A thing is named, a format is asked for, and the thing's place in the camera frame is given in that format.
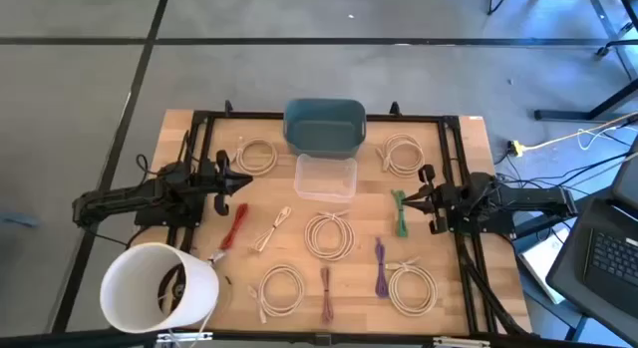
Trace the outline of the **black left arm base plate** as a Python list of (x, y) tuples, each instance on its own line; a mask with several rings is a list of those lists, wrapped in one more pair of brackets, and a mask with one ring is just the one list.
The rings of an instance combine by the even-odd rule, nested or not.
[(195, 227), (201, 222), (202, 212), (201, 207), (191, 208), (183, 205), (151, 207), (137, 212), (135, 225)]

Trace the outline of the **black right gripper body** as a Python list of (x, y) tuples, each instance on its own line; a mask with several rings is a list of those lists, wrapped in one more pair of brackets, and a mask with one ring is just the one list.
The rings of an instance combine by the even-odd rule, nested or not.
[(447, 208), (444, 204), (443, 185), (435, 186), (435, 169), (432, 165), (423, 165), (419, 170), (419, 178), (425, 184), (426, 197), (431, 204), (434, 215), (430, 222), (431, 234), (440, 234), (449, 230)]

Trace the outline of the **black desk leg frame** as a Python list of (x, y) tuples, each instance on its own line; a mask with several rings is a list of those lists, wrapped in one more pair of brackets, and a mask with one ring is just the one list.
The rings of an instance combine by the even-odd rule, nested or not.
[[(499, 0), (495, 6), (492, 6), (493, 0), (488, 0), (487, 15), (491, 15), (500, 7), (504, 0)], [(625, 12), (627, 13), (630, 21), (619, 32), (614, 32), (609, 20), (603, 15), (605, 14), (604, 8), (599, 0), (589, 0), (596, 14), (599, 16), (599, 21), (607, 31), (608, 39), (604, 45), (600, 45), (597, 51), (594, 53), (594, 59), (600, 60), (604, 58), (612, 49), (616, 51), (616, 54), (623, 65), (623, 68), (627, 75), (630, 77), (630, 83), (620, 89), (618, 92), (610, 96), (601, 104), (591, 109), (590, 111), (576, 112), (576, 111), (559, 111), (559, 110), (535, 110), (533, 111), (533, 117), (537, 121), (552, 121), (552, 122), (602, 122), (605, 119), (620, 120), (620, 121), (635, 121), (638, 119), (622, 119), (622, 115), (613, 114), (614, 111), (619, 109), (622, 105), (626, 104), (635, 97), (638, 97), (638, 71), (629, 68), (628, 59), (623, 55), (622, 50), (619, 48), (624, 46), (638, 46), (638, 39), (621, 39), (630, 29), (638, 30), (638, 0), (620, 0)], [(580, 40), (580, 39), (495, 39), (497, 42), (502, 42), (503, 46), (513, 47), (521, 46), (523, 42), (529, 42), (532, 46), (549, 47), (549, 46), (586, 46), (594, 45), (594, 40)]]

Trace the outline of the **white cylindrical lamp shade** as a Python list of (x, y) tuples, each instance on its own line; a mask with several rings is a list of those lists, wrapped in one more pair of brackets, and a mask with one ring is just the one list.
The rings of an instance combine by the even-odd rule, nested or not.
[[(185, 271), (185, 288), (172, 313), (160, 309), (161, 280), (174, 266)], [(195, 324), (217, 304), (219, 279), (209, 263), (163, 243), (144, 243), (122, 253), (104, 275), (100, 305), (107, 321), (127, 333), (148, 333)]]

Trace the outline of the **black bottom frame rail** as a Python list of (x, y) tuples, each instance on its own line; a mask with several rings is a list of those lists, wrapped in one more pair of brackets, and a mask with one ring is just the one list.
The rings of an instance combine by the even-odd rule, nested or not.
[(128, 348), (157, 343), (205, 343), (212, 341), (264, 341), (307, 343), (317, 347), (336, 344), (418, 345), (424, 348), (615, 348), (607, 345), (548, 340), (536, 335), (478, 333), (446, 337), (430, 335), (342, 334), (342, 333), (272, 333), (217, 331), (157, 331), (125, 333), (115, 329), (47, 333), (0, 337), (0, 348)]

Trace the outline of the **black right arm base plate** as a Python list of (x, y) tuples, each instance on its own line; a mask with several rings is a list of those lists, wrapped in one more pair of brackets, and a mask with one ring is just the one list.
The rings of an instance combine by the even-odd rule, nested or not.
[(449, 230), (459, 233), (495, 233), (516, 238), (512, 213), (502, 210), (478, 210), (463, 214), (452, 210), (448, 216)]

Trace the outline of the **teal plastic bin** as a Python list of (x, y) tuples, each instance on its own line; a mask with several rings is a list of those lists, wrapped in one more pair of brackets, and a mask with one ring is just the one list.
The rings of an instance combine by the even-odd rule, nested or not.
[(295, 99), (288, 102), (283, 136), (295, 155), (353, 158), (366, 139), (364, 106), (351, 99)]

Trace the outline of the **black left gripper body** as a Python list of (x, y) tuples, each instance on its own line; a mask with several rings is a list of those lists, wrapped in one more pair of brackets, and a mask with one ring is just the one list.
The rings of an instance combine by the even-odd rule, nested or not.
[(199, 162), (198, 185), (204, 193), (213, 193), (214, 210), (221, 216), (229, 214), (225, 197), (230, 195), (227, 183), (227, 171), (229, 170), (229, 158), (225, 150), (217, 151), (215, 161), (209, 157)]

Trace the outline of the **white flat box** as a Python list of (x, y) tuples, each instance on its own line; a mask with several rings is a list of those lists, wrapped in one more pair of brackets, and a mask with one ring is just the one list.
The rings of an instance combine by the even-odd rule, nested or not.
[(570, 229), (566, 226), (553, 230), (549, 238), (518, 255), (553, 304), (560, 304), (565, 298), (547, 284), (546, 277), (569, 233)]

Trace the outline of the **black laptop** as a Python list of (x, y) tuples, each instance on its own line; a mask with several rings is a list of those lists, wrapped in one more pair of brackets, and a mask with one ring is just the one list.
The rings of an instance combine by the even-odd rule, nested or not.
[(613, 183), (581, 201), (545, 281), (638, 348), (638, 138)]

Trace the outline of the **clear plastic container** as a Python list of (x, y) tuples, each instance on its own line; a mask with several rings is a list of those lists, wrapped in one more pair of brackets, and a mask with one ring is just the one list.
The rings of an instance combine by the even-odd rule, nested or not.
[(355, 196), (358, 165), (354, 159), (332, 160), (300, 155), (294, 189), (304, 199), (345, 203)]

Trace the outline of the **black metal table frame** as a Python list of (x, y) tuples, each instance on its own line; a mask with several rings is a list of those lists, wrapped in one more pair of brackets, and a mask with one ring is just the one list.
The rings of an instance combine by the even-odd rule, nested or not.
[[(491, 154), (482, 118), (369, 116), (366, 141), (356, 156), (356, 193), (346, 203), (308, 200), (296, 193), (296, 160), (283, 139), (279, 113), (169, 110), (160, 129), (156, 160), (175, 154), (186, 132), (195, 133), (197, 143), (209, 145), (213, 151), (234, 151), (240, 140), (260, 137), (271, 140), (280, 152), (275, 169), (228, 199), (230, 206), (247, 203), (249, 212), (230, 253), (219, 263), (220, 300), (207, 324), (209, 332), (468, 336), (473, 329), (485, 329), (479, 290), (462, 283), (455, 237), (431, 234), (430, 218), (416, 210), (407, 212), (408, 236), (400, 238), (394, 233), (392, 191), (415, 192), (420, 183), (416, 178), (402, 179), (383, 172), (377, 155), (385, 138), (405, 133), (419, 141), (436, 169), (437, 181), (458, 173), (460, 149), (471, 150), (472, 168), (490, 171)], [(322, 211), (342, 213), (355, 232), (351, 253), (330, 264), (328, 283), (320, 277), (324, 261), (313, 256), (304, 243), (306, 223)], [(428, 313), (405, 316), (389, 299), (376, 295), (377, 243), (386, 246), (388, 260), (415, 259), (434, 276), (438, 298)], [(292, 314), (261, 318), (251, 291), (264, 273), (278, 264), (292, 265), (301, 272), (305, 295)]]

